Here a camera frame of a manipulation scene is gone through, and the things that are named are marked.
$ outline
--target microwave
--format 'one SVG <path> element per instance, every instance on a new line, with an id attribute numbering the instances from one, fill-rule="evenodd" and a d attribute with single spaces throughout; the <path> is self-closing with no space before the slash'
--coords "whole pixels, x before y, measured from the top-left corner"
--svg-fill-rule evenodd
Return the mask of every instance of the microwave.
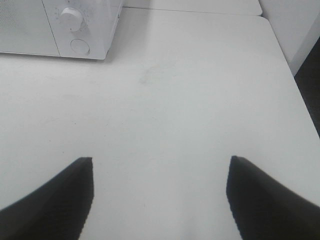
<path id="1" fill-rule="evenodd" d="M 0 52 L 106 58 L 123 0 L 0 0 Z"/>

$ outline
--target dark floor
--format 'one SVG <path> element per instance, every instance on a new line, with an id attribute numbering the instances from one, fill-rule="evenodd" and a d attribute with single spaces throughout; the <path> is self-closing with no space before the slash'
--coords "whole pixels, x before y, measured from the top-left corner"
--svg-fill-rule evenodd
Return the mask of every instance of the dark floor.
<path id="1" fill-rule="evenodd" d="M 320 38 L 294 78 L 320 136 Z"/>

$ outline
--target microwave knob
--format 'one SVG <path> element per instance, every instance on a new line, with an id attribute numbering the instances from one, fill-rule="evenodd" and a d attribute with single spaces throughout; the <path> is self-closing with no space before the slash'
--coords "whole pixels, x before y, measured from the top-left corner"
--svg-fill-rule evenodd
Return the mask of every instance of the microwave knob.
<path id="1" fill-rule="evenodd" d="M 66 30 L 76 32 L 80 30 L 84 22 L 84 16 L 73 7 L 66 7 L 60 14 L 60 23 Z"/>

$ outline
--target table surface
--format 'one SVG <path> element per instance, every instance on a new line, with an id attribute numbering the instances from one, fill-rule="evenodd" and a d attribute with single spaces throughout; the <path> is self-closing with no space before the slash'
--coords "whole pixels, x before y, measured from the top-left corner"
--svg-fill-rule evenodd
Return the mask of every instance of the table surface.
<path id="1" fill-rule="evenodd" d="M 260 16 L 259 0 L 125 0 L 125 7 Z"/>
<path id="2" fill-rule="evenodd" d="M 0 209 L 86 156 L 81 240 L 240 240 L 232 155 L 320 205 L 319 137 L 262 17 L 125 8 L 104 61 L 0 66 Z"/>

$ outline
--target black object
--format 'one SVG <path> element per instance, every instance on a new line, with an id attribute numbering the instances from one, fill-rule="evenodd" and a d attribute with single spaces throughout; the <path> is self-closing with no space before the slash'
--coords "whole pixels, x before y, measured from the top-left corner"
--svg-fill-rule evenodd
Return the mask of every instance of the black object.
<path id="1" fill-rule="evenodd" d="M 77 240 L 94 198 L 91 157 L 0 211 L 0 240 Z"/>
<path id="2" fill-rule="evenodd" d="M 245 158 L 232 157 L 226 195 L 243 240 L 320 240 L 320 208 Z"/>

